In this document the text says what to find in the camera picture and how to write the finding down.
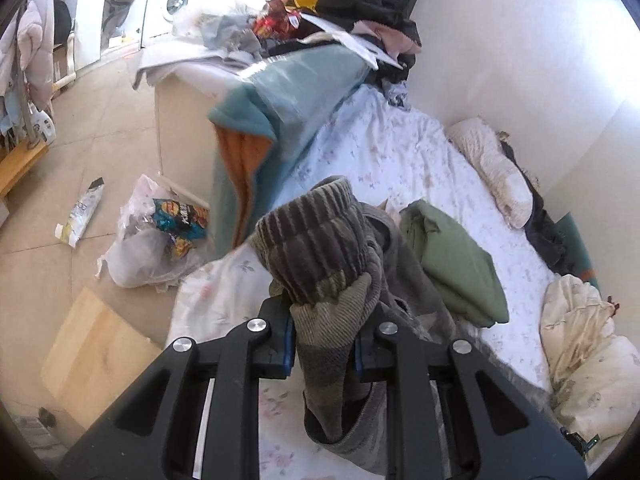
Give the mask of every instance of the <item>black metal bracket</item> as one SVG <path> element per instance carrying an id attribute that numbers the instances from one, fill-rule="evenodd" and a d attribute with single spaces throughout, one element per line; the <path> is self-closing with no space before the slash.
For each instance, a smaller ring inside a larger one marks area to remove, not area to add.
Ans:
<path id="1" fill-rule="evenodd" d="M 220 339 L 177 339 L 69 450 L 60 479 L 191 479 L 211 378 L 202 479 L 258 479 L 258 379 L 291 372 L 289 305 L 266 300 L 258 319 Z"/>
<path id="2" fill-rule="evenodd" d="M 558 428 L 468 341 L 421 340 L 377 307 L 358 335 L 355 358 L 363 381 L 386 381 L 387 479 L 444 478 L 436 397 L 452 478 L 587 478 Z"/>
<path id="3" fill-rule="evenodd" d="M 569 433 L 569 430 L 564 426 L 560 428 L 560 433 L 565 437 L 567 442 L 574 446 L 574 449 L 580 454 L 581 457 L 585 457 L 593 447 L 599 443 L 600 436 L 597 434 L 590 441 L 583 439 L 580 433 Z"/>
<path id="4" fill-rule="evenodd" d="M 258 380 L 291 372 L 289 307 L 271 298 L 223 338 L 177 339 L 72 447 L 60 479 L 191 480 L 211 378 L 202 480 L 259 479 Z M 354 357 L 363 382 L 386 381 L 388 480 L 444 478 L 437 402 L 452 478 L 587 478 L 580 454 L 466 340 L 423 341 L 379 306 Z"/>

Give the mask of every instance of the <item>washing machine door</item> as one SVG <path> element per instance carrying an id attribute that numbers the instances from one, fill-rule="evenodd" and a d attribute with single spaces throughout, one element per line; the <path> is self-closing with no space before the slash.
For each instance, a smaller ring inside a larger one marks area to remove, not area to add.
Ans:
<path id="1" fill-rule="evenodd" d="M 189 0 L 166 0 L 162 8 L 162 16 L 169 23 L 174 22 L 174 14 L 189 3 Z"/>

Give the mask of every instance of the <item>white wall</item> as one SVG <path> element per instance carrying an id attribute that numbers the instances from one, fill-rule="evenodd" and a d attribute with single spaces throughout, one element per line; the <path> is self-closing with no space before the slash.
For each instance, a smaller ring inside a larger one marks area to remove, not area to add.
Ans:
<path id="1" fill-rule="evenodd" d="M 481 115 L 551 189 L 640 79 L 620 0 L 418 0 L 412 104 L 445 125 Z"/>
<path id="2" fill-rule="evenodd" d="M 602 295 L 621 303 L 617 332 L 640 348 L 640 103 L 620 106 L 545 205 L 554 220 L 572 213 Z"/>

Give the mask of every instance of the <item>wooden board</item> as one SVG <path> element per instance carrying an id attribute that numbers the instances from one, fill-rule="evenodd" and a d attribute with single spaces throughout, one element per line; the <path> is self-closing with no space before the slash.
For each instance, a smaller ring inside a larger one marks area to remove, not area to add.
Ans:
<path id="1" fill-rule="evenodd" d="M 42 382 L 88 428 L 159 354 L 156 345 L 84 288 L 49 352 Z"/>
<path id="2" fill-rule="evenodd" d="M 0 160 L 0 198 L 4 198 L 39 158 L 48 151 L 49 147 L 43 141 L 30 150 L 28 140 L 23 139 L 7 156 Z"/>

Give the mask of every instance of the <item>floral bedsheet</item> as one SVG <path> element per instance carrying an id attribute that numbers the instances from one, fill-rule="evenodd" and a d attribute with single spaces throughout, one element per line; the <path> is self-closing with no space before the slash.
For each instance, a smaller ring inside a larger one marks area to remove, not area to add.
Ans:
<path id="1" fill-rule="evenodd" d="M 334 174 L 347 176 L 363 202 L 387 200 L 386 211 L 396 221 L 402 208 L 425 198 L 465 227 L 492 255 L 511 317 L 507 324 L 482 329 L 482 339 L 521 376 L 549 390 L 539 326 L 553 273 L 524 231 L 505 222 L 476 171 L 444 136 L 442 125 L 416 110 L 391 107 L 376 89 L 361 86 L 319 130 L 276 205 Z M 270 281 L 247 245 L 203 266 L 180 287 L 168 344 L 184 335 L 196 341 L 221 337 L 255 317 L 268 297 Z M 297 367 L 285 381 L 260 384 L 261 478 L 380 478 L 311 442 L 303 427 L 302 390 Z M 195 473 L 199 478 L 198 464 Z"/>

